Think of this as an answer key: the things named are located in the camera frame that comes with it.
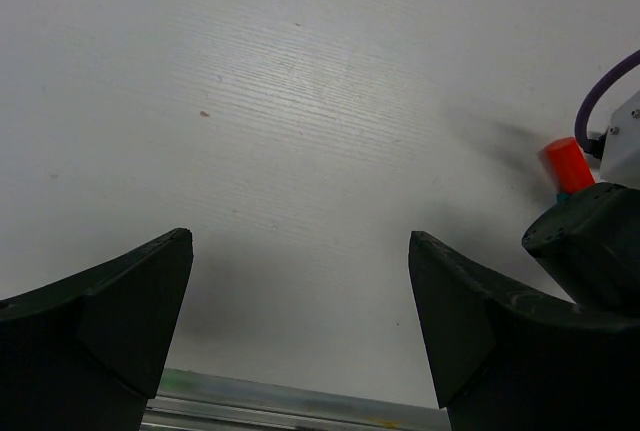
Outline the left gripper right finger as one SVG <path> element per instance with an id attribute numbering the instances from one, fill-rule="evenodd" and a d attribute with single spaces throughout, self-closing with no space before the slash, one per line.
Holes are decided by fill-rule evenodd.
<path id="1" fill-rule="evenodd" d="M 438 405 L 455 430 L 635 430 L 639 322 L 538 291 L 411 234 Z"/>

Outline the teal rectangular block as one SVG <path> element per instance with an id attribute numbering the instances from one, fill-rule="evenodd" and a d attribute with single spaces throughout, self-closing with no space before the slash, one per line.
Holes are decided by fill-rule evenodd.
<path id="1" fill-rule="evenodd" d="M 557 203 L 561 203 L 566 201 L 567 199 L 569 199 L 571 197 L 570 194 L 564 193 L 564 192 L 560 192 L 556 194 L 556 202 Z"/>

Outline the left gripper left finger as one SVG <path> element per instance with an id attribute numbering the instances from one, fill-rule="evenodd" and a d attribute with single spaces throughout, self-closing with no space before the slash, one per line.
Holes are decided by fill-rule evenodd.
<path id="1" fill-rule="evenodd" d="M 192 234 L 176 228 L 2 300 L 2 429 L 138 429 L 159 388 L 192 263 Z"/>

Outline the red cylinder block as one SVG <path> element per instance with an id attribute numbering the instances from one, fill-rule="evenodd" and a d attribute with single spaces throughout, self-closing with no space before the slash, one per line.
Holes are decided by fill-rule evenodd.
<path id="1" fill-rule="evenodd" d="M 538 156 L 560 194 L 573 195 L 595 184 L 587 160 L 574 137 L 544 146 Z"/>

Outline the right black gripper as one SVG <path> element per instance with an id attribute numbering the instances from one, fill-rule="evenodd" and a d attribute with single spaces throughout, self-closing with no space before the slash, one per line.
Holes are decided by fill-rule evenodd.
<path id="1" fill-rule="evenodd" d="M 639 307 L 639 191 L 601 182 L 541 215 L 522 246 L 576 303 Z"/>

